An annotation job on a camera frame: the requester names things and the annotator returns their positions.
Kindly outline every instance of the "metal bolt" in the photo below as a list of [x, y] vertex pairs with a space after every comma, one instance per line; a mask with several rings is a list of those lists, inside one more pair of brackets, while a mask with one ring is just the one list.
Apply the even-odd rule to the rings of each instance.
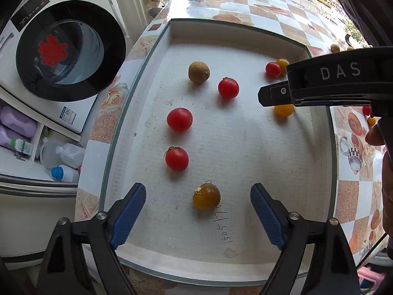
[[296, 221], [300, 218], [300, 215], [296, 212], [291, 212], [289, 213], [289, 218]]
[[338, 224], [339, 224], [339, 221], [338, 221], [338, 219], [336, 219], [336, 218], [330, 218], [330, 219], [329, 219], [329, 223], [330, 223], [331, 225], [338, 225]]
[[99, 220], [104, 220], [104, 219], [106, 219], [107, 218], [107, 213], [106, 212], [99, 212], [99, 213], [97, 213], [97, 215], [96, 215], [96, 217], [99, 219]]
[[59, 224], [59, 225], [64, 225], [65, 223], [67, 223], [68, 222], [68, 218], [60, 218], [58, 221], [57, 221], [57, 223]]

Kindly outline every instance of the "washing machine door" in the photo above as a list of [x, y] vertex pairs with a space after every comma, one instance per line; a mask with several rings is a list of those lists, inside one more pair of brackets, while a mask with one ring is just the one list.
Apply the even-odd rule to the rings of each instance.
[[105, 89], [125, 52], [123, 31], [107, 10], [69, 0], [44, 9], [26, 25], [16, 49], [16, 68], [35, 95], [72, 102]]

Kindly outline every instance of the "curtain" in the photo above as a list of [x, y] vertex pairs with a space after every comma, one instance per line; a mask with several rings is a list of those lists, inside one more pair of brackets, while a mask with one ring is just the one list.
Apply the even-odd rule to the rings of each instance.
[[126, 34], [127, 51], [138, 40], [142, 32], [152, 20], [148, 14], [148, 9], [142, 3], [142, 0], [115, 0], [117, 2]]

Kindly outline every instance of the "white bottle with blue cap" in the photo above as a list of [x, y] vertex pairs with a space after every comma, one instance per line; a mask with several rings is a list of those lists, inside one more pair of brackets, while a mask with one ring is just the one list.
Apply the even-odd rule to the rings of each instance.
[[76, 169], [68, 165], [60, 165], [52, 168], [52, 177], [55, 180], [69, 182], [69, 183], [78, 183], [79, 181], [79, 173]]

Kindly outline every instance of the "human hand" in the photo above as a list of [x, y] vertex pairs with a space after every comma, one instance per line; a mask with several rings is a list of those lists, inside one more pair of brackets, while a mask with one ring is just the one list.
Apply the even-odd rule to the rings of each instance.
[[[378, 125], [374, 125], [367, 133], [365, 140], [371, 146], [385, 145]], [[382, 227], [389, 236], [393, 237], [393, 169], [388, 152], [385, 153], [382, 161], [382, 202], [384, 205]]]

